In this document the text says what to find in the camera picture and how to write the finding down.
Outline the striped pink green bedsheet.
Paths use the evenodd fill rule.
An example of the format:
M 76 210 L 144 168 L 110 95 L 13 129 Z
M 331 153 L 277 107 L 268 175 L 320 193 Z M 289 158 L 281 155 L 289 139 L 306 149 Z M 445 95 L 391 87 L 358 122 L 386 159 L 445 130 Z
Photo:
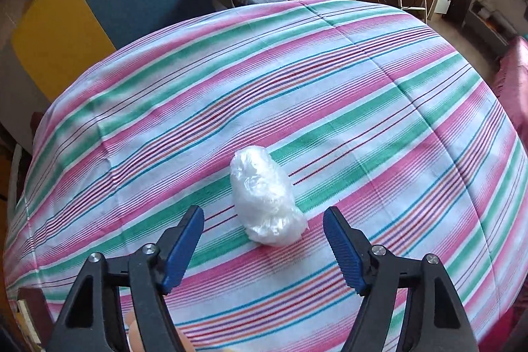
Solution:
M 251 241 L 230 162 L 267 149 L 308 229 Z M 58 315 L 88 255 L 127 255 L 188 207 L 204 231 L 166 299 L 198 351 L 333 351 L 361 299 L 322 229 L 338 207 L 395 255 L 434 253 L 476 338 L 527 274 L 527 156 L 484 79 L 431 27 L 352 1 L 190 19 L 91 67 L 45 113 L 7 235 L 8 299 Z

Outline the white low shelf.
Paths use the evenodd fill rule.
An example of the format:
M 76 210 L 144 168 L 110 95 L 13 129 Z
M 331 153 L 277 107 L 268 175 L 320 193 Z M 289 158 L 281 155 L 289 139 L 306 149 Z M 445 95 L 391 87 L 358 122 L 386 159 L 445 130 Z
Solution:
M 462 27 L 502 57 L 514 39 L 527 36 L 527 0 L 471 0 Z

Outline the peach capped white bottle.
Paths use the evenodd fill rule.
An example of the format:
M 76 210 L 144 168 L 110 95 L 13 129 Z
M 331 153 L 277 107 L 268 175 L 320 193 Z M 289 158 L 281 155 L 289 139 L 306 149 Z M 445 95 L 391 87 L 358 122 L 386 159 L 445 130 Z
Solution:
M 160 312 L 137 316 L 129 311 L 124 317 L 131 351 L 195 351 L 195 347 L 176 326 L 163 321 Z

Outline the maroon gold storage box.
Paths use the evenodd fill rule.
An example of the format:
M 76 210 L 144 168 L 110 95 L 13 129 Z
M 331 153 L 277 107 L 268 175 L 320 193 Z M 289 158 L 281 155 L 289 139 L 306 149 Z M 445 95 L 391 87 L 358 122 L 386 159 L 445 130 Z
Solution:
M 45 351 L 54 321 L 42 289 L 20 288 L 16 298 L 15 317 L 31 351 Z

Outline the white crumpled plastic bag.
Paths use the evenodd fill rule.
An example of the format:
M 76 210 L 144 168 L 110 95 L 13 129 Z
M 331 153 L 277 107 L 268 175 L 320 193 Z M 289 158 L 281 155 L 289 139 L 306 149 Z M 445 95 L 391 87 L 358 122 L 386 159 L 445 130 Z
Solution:
M 230 162 L 230 183 L 235 212 L 251 241 L 290 246 L 308 229 L 290 178 L 266 148 L 237 150 Z

